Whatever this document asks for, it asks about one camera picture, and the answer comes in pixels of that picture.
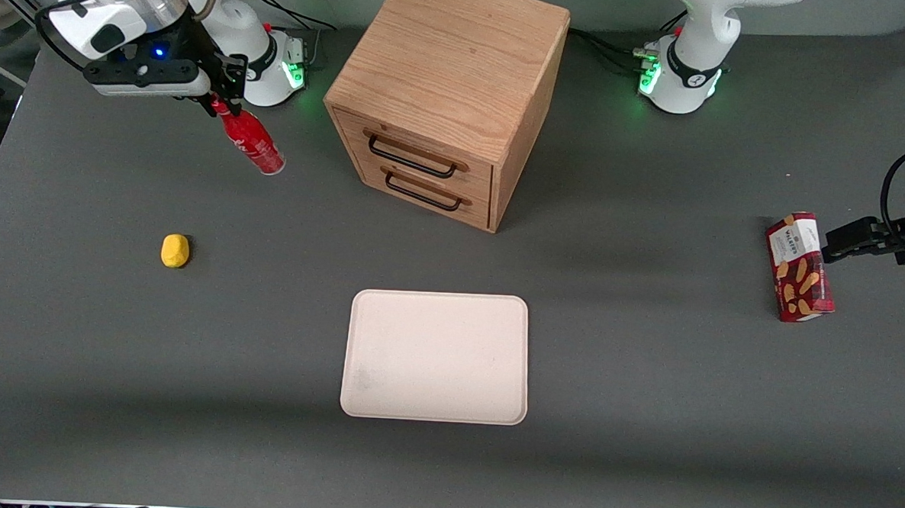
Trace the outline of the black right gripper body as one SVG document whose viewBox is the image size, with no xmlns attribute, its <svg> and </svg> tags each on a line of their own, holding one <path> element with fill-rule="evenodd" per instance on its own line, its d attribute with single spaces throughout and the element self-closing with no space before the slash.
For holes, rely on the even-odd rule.
<svg viewBox="0 0 905 508">
<path fill-rule="evenodd" d="M 231 63 L 202 24 L 184 20 L 110 51 L 105 75 L 187 79 L 199 72 L 215 74 Z"/>
</svg>

